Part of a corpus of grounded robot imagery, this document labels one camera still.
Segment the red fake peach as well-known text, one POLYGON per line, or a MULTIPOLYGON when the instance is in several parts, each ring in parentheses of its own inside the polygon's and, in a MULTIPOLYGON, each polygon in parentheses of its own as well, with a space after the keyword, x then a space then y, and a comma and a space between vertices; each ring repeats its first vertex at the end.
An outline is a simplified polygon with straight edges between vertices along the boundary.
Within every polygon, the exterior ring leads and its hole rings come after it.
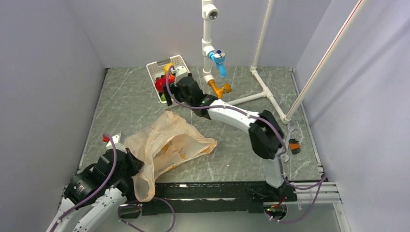
POLYGON ((159 93, 164 93, 164 86, 166 85, 166 78, 160 77, 155 81, 155 88, 159 93))

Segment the orange translucent plastic bag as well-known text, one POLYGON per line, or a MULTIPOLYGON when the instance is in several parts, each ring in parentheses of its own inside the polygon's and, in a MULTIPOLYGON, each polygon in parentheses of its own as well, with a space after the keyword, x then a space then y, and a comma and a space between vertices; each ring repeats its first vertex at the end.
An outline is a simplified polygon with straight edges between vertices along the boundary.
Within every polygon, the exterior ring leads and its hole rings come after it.
POLYGON ((125 147, 144 162, 133 176, 138 201, 149 202, 155 196, 155 181, 165 172, 205 154, 211 153, 217 141, 206 138, 185 119, 166 111, 151 126, 125 139, 125 147))

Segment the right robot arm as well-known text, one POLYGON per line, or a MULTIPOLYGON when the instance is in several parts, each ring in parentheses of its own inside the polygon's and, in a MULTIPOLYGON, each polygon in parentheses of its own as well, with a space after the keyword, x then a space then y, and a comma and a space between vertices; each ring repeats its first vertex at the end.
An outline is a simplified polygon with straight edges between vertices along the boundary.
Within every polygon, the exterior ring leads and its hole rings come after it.
POLYGON ((217 120, 240 129, 249 135, 253 152, 264 159, 266 194, 273 201, 285 194, 281 156, 286 148, 283 132, 270 111, 260 113, 232 106, 216 96, 205 94, 191 73, 170 82, 170 74, 162 76, 162 86, 168 105, 172 101, 191 109, 197 116, 217 120))

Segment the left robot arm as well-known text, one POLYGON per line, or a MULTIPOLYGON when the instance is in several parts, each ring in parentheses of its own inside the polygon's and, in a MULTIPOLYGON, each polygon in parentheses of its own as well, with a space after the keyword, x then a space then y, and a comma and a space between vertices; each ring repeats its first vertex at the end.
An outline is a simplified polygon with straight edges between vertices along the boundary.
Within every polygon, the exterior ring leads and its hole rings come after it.
POLYGON ((50 232, 90 232, 124 203, 138 199, 133 177, 144 166, 129 149, 108 149, 73 176, 63 193, 50 232))

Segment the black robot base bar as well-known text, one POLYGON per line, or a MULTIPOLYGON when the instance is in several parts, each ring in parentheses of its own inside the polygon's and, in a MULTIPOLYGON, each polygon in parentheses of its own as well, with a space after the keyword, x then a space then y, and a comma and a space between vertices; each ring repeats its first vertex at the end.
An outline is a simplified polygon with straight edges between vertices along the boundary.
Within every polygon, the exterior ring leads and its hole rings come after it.
POLYGON ((297 201, 296 190, 286 184, 274 189, 264 181, 156 183, 156 199, 130 202, 119 215, 123 219, 176 213, 236 212, 262 213, 297 201))

